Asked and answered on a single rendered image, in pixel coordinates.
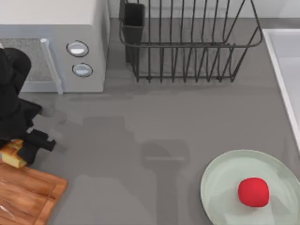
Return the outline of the black cutlery holder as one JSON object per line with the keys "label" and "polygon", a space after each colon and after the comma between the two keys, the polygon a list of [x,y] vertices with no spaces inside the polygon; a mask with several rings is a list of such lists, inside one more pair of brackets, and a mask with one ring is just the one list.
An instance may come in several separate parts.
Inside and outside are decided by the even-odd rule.
{"label": "black cutlery holder", "polygon": [[120,0],[119,22],[125,46],[126,63],[135,61],[135,49],[142,41],[145,21],[145,5]]}

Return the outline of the wooden cutting board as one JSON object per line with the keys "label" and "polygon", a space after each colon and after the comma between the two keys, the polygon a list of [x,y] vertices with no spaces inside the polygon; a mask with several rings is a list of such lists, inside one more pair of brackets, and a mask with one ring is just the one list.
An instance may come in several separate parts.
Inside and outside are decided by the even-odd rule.
{"label": "wooden cutting board", "polygon": [[0,225],[47,225],[67,180],[0,163]]}

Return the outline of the yellow bread slice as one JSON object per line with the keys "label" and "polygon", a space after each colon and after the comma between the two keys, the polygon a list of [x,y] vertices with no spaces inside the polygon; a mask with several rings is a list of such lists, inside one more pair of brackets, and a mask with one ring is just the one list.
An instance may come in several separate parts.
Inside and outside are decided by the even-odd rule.
{"label": "yellow bread slice", "polygon": [[6,143],[0,149],[1,160],[3,163],[8,164],[17,169],[27,165],[23,159],[21,159],[17,153],[23,146],[23,140],[13,139],[11,142]]}

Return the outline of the large round microwave knob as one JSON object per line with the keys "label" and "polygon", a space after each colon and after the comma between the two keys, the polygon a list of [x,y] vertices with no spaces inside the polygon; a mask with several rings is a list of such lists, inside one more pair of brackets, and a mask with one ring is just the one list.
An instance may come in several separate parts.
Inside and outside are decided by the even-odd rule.
{"label": "large round microwave knob", "polygon": [[89,47],[82,41],[74,41],[72,43],[68,43],[67,51],[70,55],[74,57],[84,57],[89,53]]}

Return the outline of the pale green plate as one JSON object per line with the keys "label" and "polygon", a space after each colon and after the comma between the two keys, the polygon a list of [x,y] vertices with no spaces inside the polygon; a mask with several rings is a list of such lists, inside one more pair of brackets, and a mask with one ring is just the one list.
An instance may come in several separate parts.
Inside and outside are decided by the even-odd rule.
{"label": "pale green plate", "polygon": [[[266,206],[240,202],[238,185],[247,178],[266,181]],[[260,151],[232,150],[213,159],[202,175],[200,198],[213,225],[300,225],[300,181],[280,160]]]}

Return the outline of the small round microwave knob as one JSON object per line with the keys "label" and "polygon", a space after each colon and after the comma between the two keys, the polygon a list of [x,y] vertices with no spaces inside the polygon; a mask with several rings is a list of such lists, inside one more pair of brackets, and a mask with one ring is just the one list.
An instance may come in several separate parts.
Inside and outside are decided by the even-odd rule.
{"label": "small round microwave knob", "polygon": [[93,73],[93,68],[86,63],[79,63],[72,66],[72,72],[78,77],[89,77]]}

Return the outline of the red apple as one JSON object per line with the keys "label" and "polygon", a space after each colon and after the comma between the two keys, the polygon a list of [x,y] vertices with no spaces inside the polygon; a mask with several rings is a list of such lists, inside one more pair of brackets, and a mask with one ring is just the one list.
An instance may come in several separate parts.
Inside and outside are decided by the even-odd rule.
{"label": "red apple", "polygon": [[251,208],[265,207],[270,200],[269,186],[261,178],[246,178],[238,185],[238,198],[245,206]]}

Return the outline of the pale microwave oven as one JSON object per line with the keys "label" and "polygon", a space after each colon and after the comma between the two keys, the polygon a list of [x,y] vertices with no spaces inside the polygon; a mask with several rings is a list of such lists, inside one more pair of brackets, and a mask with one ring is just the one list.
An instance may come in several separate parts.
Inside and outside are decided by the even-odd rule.
{"label": "pale microwave oven", "polygon": [[[102,92],[110,36],[107,0],[0,0],[0,43],[25,52],[32,62],[24,92],[56,92],[41,49],[47,38],[63,93]],[[89,47],[84,57],[74,57],[67,44],[82,41]],[[72,66],[86,63],[89,77],[78,77]]]}

